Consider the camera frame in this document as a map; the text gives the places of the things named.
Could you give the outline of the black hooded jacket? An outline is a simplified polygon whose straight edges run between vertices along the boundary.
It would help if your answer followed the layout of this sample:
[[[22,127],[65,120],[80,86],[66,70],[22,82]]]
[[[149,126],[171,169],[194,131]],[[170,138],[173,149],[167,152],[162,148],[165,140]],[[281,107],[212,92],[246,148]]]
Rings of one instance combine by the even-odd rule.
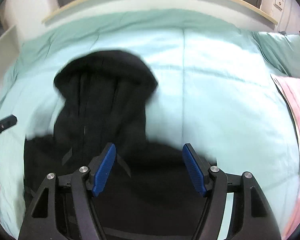
[[[158,85],[150,69],[125,51],[98,51],[67,64],[54,84],[65,103],[52,134],[25,140],[25,204],[48,173],[71,174],[111,142],[119,160],[92,200],[108,236],[190,239],[205,199],[181,151],[147,140],[145,105]]]

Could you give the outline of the teal quilted bed cover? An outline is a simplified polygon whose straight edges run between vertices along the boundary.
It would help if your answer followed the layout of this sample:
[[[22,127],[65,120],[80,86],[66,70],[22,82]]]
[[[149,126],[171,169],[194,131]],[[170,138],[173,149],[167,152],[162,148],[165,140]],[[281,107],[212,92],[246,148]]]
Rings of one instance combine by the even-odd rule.
[[[0,222],[19,235],[25,212],[26,136],[51,132],[63,99],[55,75],[71,60],[107,49],[138,55],[159,83],[147,104],[146,134],[217,159],[228,173],[250,171],[281,231],[300,188],[294,122],[252,37],[223,20],[187,10],[150,10],[83,18],[21,45],[4,77],[0,119],[17,125],[0,135]]]

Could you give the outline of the teal pillow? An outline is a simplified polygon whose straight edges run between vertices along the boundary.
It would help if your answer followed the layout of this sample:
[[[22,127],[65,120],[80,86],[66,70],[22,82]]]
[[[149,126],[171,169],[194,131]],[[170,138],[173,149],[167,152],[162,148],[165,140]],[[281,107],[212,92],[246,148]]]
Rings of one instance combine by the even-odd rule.
[[[265,61],[281,74],[300,78],[300,34],[253,31]]]

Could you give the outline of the white wall shelf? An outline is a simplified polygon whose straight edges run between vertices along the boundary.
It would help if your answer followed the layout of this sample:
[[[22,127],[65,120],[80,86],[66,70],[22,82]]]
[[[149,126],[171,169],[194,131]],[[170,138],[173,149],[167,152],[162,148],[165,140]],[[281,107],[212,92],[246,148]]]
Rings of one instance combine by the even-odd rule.
[[[0,67],[10,66],[18,55],[18,34],[16,25],[12,25],[0,36]]]

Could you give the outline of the white wall socket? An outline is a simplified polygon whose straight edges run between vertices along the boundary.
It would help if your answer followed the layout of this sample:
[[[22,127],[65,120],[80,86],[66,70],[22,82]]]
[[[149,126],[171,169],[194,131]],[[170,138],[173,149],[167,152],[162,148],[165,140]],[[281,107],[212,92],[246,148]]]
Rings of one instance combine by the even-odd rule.
[[[284,7],[284,0],[274,0],[274,6],[282,11]]]

